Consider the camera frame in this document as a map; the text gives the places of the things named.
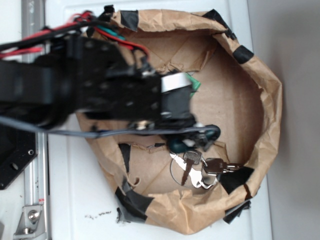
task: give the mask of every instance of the red wire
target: red wire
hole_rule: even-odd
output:
[[[83,22],[83,21],[90,22],[91,19],[92,19],[92,12],[90,12],[90,11],[85,11],[82,14],[81,13],[75,13],[68,19],[66,24],[58,26],[58,27],[53,28],[53,29],[44,29],[44,30],[39,31],[39,32],[37,32],[35,34],[32,34],[30,36],[25,37],[22,40],[33,39],[33,38],[36,38],[36,37],[39,37],[39,36],[42,36],[42,35],[45,35],[45,34],[49,34],[49,33],[53,32],[53,31],[65,29],[67,27],[76,25],[78,22]]]
[[[146,57],[149,59],[149,56],[150,56],[150,55],[149,55],[149,51],[148,51],[148,49],[147,49],[145,46],[140,45],[140,44],[137,44],[137,43],[134,43],[134,42],[131,42],[131,41],[125,41],[125,40],[119,39],[119,38],[117,38],[116,36],[112,36],[111,34],[105,32],[105,31],[103,31],[103,30],[101,30],[101,29],[99,29],[99,28],[97,28],[97,27],[95,27],[94,29],[95,29],[98,33],[100,33],[101,35],[103,35],[103,36],[105,36],[105,37],[107,37],[107,38],[109,38],[109,39],[115,40],[115,41],[117,41],[119,44],[124,45],[125,47],[126,47],[126,46],[132,46],[132,47],[136,47],[136,48],[142,50],[142,51],[145,53]]]
[[[24,48],[24,49],[18,49],[7,53],[0,53],[0,59],[15,56],[15,55],[21,55],[21,54],[33,54],[33,53],[39,53],[42,52],[42,47],[30,47],[30,48]]]
[[[108,40],[108,38],[107,38],[106,36],[102,35],[102,37],[103,37],[103,39]],[[119,45],[124,46],[124,47],[126,47],[127,49],[129,49],[129,50],[133,50],[133,49],[134,49],[133,46],[131,46],[131,45],[126,45],[126,44],[123,44],[123,43],[120,43],[120,42],[119,42]]]

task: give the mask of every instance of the black electrical tape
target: black electrical tape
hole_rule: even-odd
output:
[[[121,11],[121,24],[126,28],[137,31],[139,23],[138,11]]]
[[[206,14],[204,14],[202,17],[217,21],[227,29],[225,31],[225,35],[227,35],[232,40],[237,39],[236,35],[232,32],[230,27],[227,25],[227,23],[223,20],[221,15],[216,10],[212,9],[211,11],[208,11]]]
[[[98,16],[98,20],[109,23],[114,12],[115,8],[113,5],[104,6],[104,11]]]
[[[254,169],[243,166],[239,170],[234,172],[218,174],[216,176],[216,179],[221,183],[225,191],[230,194],[236,188],[244,185],[253,172]]]
[[[131,145],[126,143],[121,143],[119,144],[119,148],[123,156],[126,172],[128,173],[130,172],[129,162],[130,162]]]
[[[244,201],[243,203],[226,210],[225,217],[223,218],[223,220],[227,224],[230,224],[236,217],[240,217],[240,214],[244,209],[249,209],[250,205],[251,205],[250,201]]]
[[[232,53],[232,55],[239,64],[245,64],[253,58],[254,53],[241,45]]]
[[[115,196],[123,218],[128,222],[144,223],[147,219],[145,213],[154,198],[133,191],[126,179],[123,181],[122,189],[125,195],[118,187]]]

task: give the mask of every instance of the green wire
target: green wire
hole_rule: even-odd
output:
[[[126,40],[123,36],[117,34],[116,32],[112,31],[112,30],[109,29],[109,28],[106,28],[106,27],[101,26],[101,25],[98,25],[97,27],[98,27],[99,29],[101,29],[102,31],[105,31],[106,33],[108,33],[108,34],[110,34],[110,35],[112,35],[112,36],[115,36],[115,37],[117,37],[117,38],[119,38],[119,39],[121,39],[121,40]]]

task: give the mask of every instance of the screw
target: screw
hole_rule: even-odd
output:
[[[93,72],[96,74],[96,73],[99,73],[100,72],[100,68],[99,67],[96,67],[95,69],[93,69]]]
[[[172,117],[172,113],[169,112],[169,111],[164,111],[161,113],[161,116],[164,118],[164,119],[170,119]]]
[[[151,89],[151,91],[154,93],[154,94],[156,94],[157,92],[158,92],[158,87],[157,86],[155,86],[155,87],[153,87],[152,89]]]
[[[11,164],[10,164],[10,166],[11,166],[11,168],[12,168],[13,170],[16,170],[16,171],[18,171],[18,170],[19,170],[18,165],[17,165],[17,164],[15,164],[14,162],[13,162],[13,163],[11,163]]]
[[[87,41],[84,46],[87,48],[87,49],[93,49],[95,44],[93,41]]]
[[[152,110],[156,110],[156,109],[158,109],[158,107],[159,107],[159,104],[158,104],[157,102],[154,102],[154,103],[151,105],[151,109],[152,109]]]
[[[83,85],[88,88],[88,87],[91,87],[92,84],[93,84],[92,81],[85,81]]]
[[[30,227],[26,227],[22,231],[23,231],[23,234],[30,234],[31,233]]]
[[[106,52],[109,50],[109,47],[107,45],[102,45],[101,46],[101,51]]]
[[[133,89],[134,86],[135,85],[133,83],[128,83],[128,84],[125,85],[125,87],[128,88],[128,89]]]
[[[40,217],[40,213],[37,212],[36,210],[31,210],[28,213],[28,218],[32,223],[35,223]]]
[[[133,101],[128,101],[125,105],[126,105],[127,107],[130,107],[130,106],[132,106],[133,104],[134,104]]]
[[[109,88],[108,83],[103,82],[103,83],[100,84],[100,89],[107,90],[108,88]]]

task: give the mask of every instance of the black metal bracket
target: black metal bracket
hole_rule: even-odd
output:
[[[6,189],[37,155],[35,133],[0,126],[0,190]]]

